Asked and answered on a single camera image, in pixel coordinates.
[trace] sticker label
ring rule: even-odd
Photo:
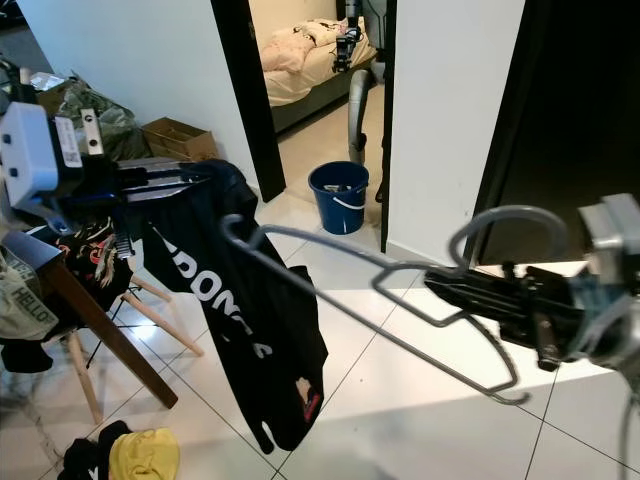
[[[76,142],[73,122],[65,117],[55,117],[55,122],[64,164],[69,168],[82,168],[82,159]]]

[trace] yellow clothing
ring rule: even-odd
[[[120,436],[109,453],[113,480],[175,480],[180,450],[168,428]]]

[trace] black t-shirt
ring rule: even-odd
[[[315,297],[230,245],[220,219],[239,213],[236,232],[248,239],[257,224],[257,198],[230,163],[201,162],[189,171],[209,179],[173,197],[136,207],[144,266],[173,291],[201,302],[216,349],[240,409],[265,453],[273,443],[293,450],[324,398],[327,350]],[[284,265],[264,239],[260,250]],[[305,267],[291,269],[311,281]]]

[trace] white wall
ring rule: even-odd
[[[261,49],[275,30],[313,18],[336,18],[335,0],[249,0],[249,4]]]
[[[524,0],[399,0],[389,253],[449,262],[473,214]]]
[[[19,0],[55,72],[75,71],[139,123],[168,116],[211,130],[257,185],[209,0]]]

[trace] wire hanger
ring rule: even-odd
[[[547,210],[543,210],[537,207],[519,206],[519,205],[498,207],[498,208],[488,210],[476,216],[475,218],[473,218],[467,225],[465,225],[462,229],[456,232],[449,241],[449,254],[451,255],[451,258],[454,260],[454,262],[456,263],[456,268],[454,269],[445,267],[443,265],[438,265],[435,263],[390,261],[378,255],[372,254],[370,252],[357,250],[353,248],[351,245],[348,245],[344,242],[341,242],[329,237],[324,237],[318,234],[305,232],[305,231],[298,230],[295,228],[290,228],[290,227],[282,227],[278,225],[264,225],[264,226],[258,227],[253,232],[249,241],[246,242],[241,238],[239,238],[237,235],[235,235],[235,233],[233,232],[234,225],[239,224],[244,220],[244,218],[238,214],[227,215],[224,218],[222,218],[221,230],[222,230],[222,234],[227,239],[227,241],[229,241],[233,246],[235,246],[239,250],[255,258],[260,263],[265,265],[267,268],[277,273],[278,275],[280,275],[281,277],[283,277],[285,280],[292,283],[293,285],[297,286],[298,288],[306,291],[311,295],[317,295],[323,300],[329,302],[334,307],[338,308],[339,310],[346,313],[350,317],[354,318],[358,322],[362,323],[366,327],[370,328],[377,334],[391,341],[392,343],[399,346],[403,350],[406,350],[407,352],[412,353],[413,355],[420,358],[421,360],[438,368],[444,373],[452,376],[458,381],[482,393],[483,395],[488,396],[489,398],[495,400],[498,403],[505,404],[505,405],[521,405],[526,401],[528,401],[529,398],[531,397],[531,395],[528,392],[525,392],[519,397],[513,398],[513,399],[506,398],[500,395],[500,392],[503,392],[504,390],[511,388],[518,383],[518,373],[517,373],[516,367],[513,364],[513,361],[511,360],[511,358],[509,357],[509,354],[505,351],[505,349],[502,347],[500,342],[489,332],[489,330],[487,330],[478,320],[476,320],[473,317],[473,315],[471,315],[468,312],[465,312],[464,310],[459,310],[456,313],[446,317],[443,320],[436,320],[430,315],[428,315],[427,313],[423,312],[422,310],[414,307],[413,305],[410,305],[399,296],[386,290],[382,286],[382,282],[385,279],[387,279],[389,276],[391,276],[393,273],[399,270],[421,270],[427,273],[437,272],[438,274],[441,274],[441,275],[456,277],[457,275],[466,271],[469,268],[469,261],[464,259],[458,252],[458,247],[460,243],[468,236],[477,233],[481,228],[484,228],[487,225],[497,220],[502,220],[507,218],[521,218],[521,219],[534,220],[536,222],[542,223],[550,232],[552,256],[556,257],[566,252],[567,245],[568,245],[568,233],[567,233],[567,228],[564,222],[559,217],[557,217],[551,212],[548,212]],[[458,372],[454,368],[427,355],[423,351],[417,349],[413,345],[410,345],[404,340],[398,338],[397,336],[393,335],[392,333],[385,330],[384,328],[377,326],[370,320],[363,317],[360,313],[342,304],[341,302],[332,298],[330,295],[326,294],[325,292],[316,289],[311,283],[304,281],[297,275],[287,270],[282,265],[278,264],[273,259],[269,258],[265,254],[260,252],[258,248],[261,242],[263,241],[263,239],[266,238],[266,234],[268,233],[276,233],[276,234],[285,235],[288,237],[300,238],[302,240],[324,245],[326,247],[347,253],[349,255],[353,255],[354,257],[357,257],[377,267],[380,267],[382,271],[376,276],[374,276],[370,282],[371,287],[376,292],[386,297],[393,303],[404,308],[405,310],[416,315],[418,318],[424,320],[429,325],[437,328],[447,327],[453,324],[454,322],[457,322],[458,320],[466,320],[496,350],[496,352],[504,362],[505,366],[507,367],[507,370],[509,371],[510,379],[504,383],[501,383],[492,387],[486,387],[476,382],[475,380],[472,380],[466,375]]]

